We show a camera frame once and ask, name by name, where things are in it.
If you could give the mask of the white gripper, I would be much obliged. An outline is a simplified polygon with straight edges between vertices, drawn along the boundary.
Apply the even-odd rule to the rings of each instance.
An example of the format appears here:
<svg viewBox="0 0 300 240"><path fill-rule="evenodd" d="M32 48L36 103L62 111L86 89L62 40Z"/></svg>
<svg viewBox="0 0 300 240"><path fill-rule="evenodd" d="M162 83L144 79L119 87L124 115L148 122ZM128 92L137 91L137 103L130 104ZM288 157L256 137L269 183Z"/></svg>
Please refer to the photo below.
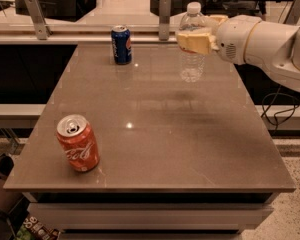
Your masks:
<svg viewBox="0 0 300 240"><path fill-rule="evenodd" d="M261 22L259 17L239 15L228 19L227 15L210 15L211 27L219 27L216 37L210 33L185 33L176 35L183 51L208 55L218 51L225 61L242 65L248 38L253 28Z"/></svg>

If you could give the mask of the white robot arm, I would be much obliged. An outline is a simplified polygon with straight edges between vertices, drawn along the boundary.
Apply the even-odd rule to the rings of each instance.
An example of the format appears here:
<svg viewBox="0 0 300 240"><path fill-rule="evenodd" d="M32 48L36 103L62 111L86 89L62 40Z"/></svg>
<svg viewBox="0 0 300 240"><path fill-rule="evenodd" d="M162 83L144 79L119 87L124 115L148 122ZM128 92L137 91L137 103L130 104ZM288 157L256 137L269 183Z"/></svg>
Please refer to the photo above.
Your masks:
<svg viewBox="0 0 300 240"><path fill-rule="evenodd" d="M256 66L272 81L300 92L300 26L247 15L207 17L205 23L176 32L182 50L202 55L216 52L224 61Z"/></svg>

